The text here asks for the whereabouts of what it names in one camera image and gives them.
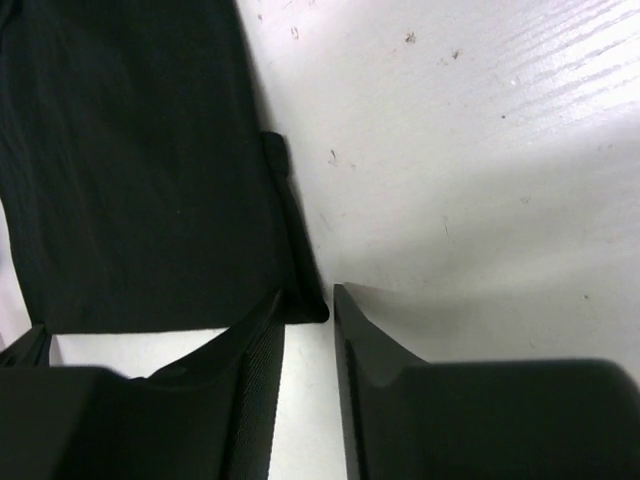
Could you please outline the black tank top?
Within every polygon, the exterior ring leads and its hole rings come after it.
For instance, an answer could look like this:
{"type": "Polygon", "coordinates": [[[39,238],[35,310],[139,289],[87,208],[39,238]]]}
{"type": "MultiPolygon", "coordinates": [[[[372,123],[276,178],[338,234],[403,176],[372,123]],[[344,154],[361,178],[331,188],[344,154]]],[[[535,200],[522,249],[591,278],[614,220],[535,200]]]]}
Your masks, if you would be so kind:
{"type": "Polygon", "coordinates": [[[228,327],[269,294],[328,317],[261,130],[231,1],[5,1],[1,201],[53,334],[228,327]]]}

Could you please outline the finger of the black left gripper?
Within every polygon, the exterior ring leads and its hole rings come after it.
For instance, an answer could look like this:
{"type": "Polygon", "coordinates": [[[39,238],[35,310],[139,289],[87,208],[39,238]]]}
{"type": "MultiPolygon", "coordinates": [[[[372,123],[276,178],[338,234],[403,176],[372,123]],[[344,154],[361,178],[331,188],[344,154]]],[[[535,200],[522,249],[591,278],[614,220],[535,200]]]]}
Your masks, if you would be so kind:
{"type": "Polygon", "coordinates": [[[2,367],[49,367],[52,335],[42,324],[32,326],[0,354],[2,367]]]}

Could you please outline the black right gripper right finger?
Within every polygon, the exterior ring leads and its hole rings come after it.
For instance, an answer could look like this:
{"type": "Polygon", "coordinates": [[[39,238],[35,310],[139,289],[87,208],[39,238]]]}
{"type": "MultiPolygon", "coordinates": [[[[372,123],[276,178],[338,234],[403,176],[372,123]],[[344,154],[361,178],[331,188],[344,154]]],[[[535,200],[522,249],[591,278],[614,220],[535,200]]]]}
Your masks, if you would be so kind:
{"type": "Polygon", "coordinates": [[[429,363],[333,290],[352,479],[635,479],[639,389],[601,359],[429,363]]]}

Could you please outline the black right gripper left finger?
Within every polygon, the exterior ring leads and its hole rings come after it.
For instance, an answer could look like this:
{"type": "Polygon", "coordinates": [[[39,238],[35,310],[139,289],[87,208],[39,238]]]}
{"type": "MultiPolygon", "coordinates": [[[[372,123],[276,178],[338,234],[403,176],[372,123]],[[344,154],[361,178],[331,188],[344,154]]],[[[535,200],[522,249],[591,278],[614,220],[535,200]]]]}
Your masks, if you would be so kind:
{"type": "Polygon", "coordinates": [[[266,475],[282,364],[282,296],[144,378],[104,367],[1,366],[5,479],[266,475]]]}

